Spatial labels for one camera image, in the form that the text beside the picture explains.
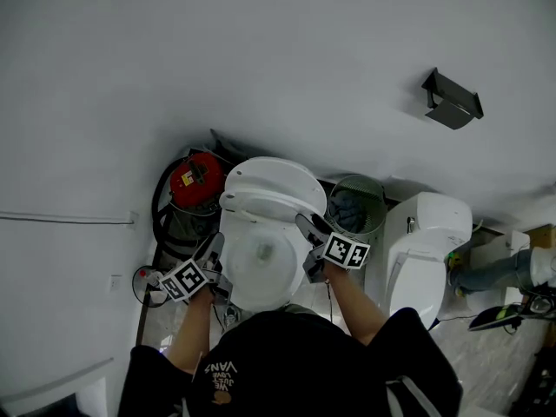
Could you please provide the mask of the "black wall paper holder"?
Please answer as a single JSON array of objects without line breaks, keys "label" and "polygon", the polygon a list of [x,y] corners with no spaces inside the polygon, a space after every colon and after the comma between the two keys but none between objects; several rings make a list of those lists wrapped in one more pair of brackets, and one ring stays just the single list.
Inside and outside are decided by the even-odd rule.
[{"label": "black wall paper holder", "polygon": [[462,129],[484,112],[477,93],[463,88],[434,68],[421,87],[427,92],[426,117],[450,128]]}]

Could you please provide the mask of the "person's right forearm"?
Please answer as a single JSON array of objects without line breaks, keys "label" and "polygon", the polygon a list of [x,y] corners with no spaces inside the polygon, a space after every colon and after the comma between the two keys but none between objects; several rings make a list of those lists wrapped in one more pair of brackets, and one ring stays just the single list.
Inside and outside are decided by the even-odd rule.
[{"label": "person's right forearm", "polygon": [[367,346],[387,317],[343,268],[326,261],[323,274],[331,285],[349,333]]}]

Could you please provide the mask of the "brown wooden board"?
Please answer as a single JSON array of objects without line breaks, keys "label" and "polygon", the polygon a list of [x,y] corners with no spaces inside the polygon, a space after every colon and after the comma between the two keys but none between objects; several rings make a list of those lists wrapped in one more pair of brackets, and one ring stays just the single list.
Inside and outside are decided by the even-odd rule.
[{"label": "brown wooden board", "polygon": [[532,248],[556,248],[556,225],[546,224],[525,232]]}]

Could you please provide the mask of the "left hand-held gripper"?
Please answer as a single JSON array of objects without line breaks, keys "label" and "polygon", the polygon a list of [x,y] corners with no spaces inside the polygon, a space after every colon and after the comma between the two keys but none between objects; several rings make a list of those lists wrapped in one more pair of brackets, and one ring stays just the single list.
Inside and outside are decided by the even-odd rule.
[{"label": "left hand-held gripper", "polygon": [[232,284],[222,273],[225,237],[221,232],[205,239],[192,258],[172,269],[159,280],[159,286],[173,301],[190,301],[203,287],[215,296],[217,305],[229,303]]}]

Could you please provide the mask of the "metal mesh waste basket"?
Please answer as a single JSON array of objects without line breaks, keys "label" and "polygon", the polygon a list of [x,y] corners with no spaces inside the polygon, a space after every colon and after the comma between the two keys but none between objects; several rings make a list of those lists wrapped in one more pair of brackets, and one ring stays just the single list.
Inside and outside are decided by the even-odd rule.
[{"label": "metal mesh waste basket", "polygon": [[[356,195],[365,212],[365,226],[360,233],[350,233],[339,227],[329,214],[330,198],[335,192],[347,190]],[[369,241],[382,227],[387,216],[387,204],[382,185],[375,179],[365,175],[348,175],[340,179],[333,187],[328,197],[328,205],[324,219],[330,224],[332,229],[347,237],[358,241]]]}]

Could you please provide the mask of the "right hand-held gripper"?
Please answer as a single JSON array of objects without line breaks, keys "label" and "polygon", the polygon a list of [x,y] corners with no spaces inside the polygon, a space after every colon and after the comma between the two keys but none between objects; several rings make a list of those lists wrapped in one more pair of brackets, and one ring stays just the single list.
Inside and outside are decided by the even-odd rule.
[{"label": "right hand-held gripper", "polygon": [[297,214],[295,224],[305,239],[313,245],[302,264],[310,283],[326,280],[323,274],[326,261],[346,272],[359,270],[366,263],[370,245],[333,232],[330,224],[320,215]]}]

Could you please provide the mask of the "person's left forearm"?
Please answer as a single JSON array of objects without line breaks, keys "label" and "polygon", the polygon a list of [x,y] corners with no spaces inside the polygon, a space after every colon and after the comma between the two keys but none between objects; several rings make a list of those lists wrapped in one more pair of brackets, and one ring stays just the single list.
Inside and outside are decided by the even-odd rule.
[{"label": "person's left forearm", "polygon": [[182,325],[168,351],[169,361],[187,374],[193,374],[201,358],[209,352],[213,302],[214,295],[208,286],[190,298]]}]

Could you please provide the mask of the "clear bottle with red cap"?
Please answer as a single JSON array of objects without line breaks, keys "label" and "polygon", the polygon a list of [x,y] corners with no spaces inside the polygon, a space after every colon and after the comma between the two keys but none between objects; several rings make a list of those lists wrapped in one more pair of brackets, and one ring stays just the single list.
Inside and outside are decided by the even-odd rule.
[{"label": "clear bottle with red cap", "polygon": [[160,280],[162,273],[152,268],[140,268],[136,278],[136,292],[142,302],[151,307],[163,304],[168,299],[168,293],[162,288]]}]

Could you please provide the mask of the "person's black T-shirt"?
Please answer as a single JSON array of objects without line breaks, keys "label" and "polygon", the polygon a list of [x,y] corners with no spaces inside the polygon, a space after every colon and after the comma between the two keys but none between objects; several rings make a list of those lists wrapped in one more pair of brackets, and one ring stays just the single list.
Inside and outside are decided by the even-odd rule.
[{"label": "person's black T-shirt", "polygon": [[411,308],[368,344],[317,314],[272,311],[229,330],[192,373],[135,347],[118,417],[458,417],[462,395]]}]

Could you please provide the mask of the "blue cloth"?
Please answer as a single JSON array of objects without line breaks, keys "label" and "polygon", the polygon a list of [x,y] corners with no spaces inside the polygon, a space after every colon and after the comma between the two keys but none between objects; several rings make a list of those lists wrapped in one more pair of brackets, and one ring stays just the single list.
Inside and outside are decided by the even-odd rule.
[{"label": "blue cloth", "polygon": [[365,226],[366,212],[359,198],[342,190],[330,198],[329,214],[336,224],[350,233],[360,233]]}]

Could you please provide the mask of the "white rounded smart toilet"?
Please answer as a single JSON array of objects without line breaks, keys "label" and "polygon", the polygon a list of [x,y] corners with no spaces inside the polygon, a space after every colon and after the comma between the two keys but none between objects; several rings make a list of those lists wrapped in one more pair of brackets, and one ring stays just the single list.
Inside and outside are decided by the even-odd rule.
[{"label": "white rounded smart toilet", "polygon": [[390,210],[383,238],[386,312],[412,308],[430,328],[447,284],[446,259],[470,241],[472,230],[470,207],[443,194],[420,192]]}]

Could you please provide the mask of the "white toilet bowl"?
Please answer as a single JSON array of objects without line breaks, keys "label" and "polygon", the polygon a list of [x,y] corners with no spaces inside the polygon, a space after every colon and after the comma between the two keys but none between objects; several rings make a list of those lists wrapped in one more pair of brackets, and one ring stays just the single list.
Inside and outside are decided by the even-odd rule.
[{"label": "white toilet bowl", "polygon": [[305,276],[302,263],[310,250],[293,222],[246,219],[223,211],[222,273],[232,284],[231,302],[249,312],[286,305]]}]

